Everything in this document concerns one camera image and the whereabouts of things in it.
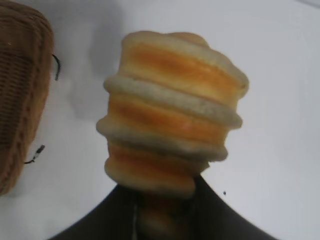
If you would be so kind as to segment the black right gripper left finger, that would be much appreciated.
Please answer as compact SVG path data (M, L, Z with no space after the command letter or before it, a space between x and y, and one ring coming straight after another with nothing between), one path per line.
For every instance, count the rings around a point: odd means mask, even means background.
M137 193L117 185L91 212L52 240L132 240Z

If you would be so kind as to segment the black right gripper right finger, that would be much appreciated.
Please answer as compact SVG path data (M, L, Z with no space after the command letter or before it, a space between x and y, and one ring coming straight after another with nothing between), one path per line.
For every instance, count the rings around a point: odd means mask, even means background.
M228 206L202 176L190 201L192 240L275 240Z

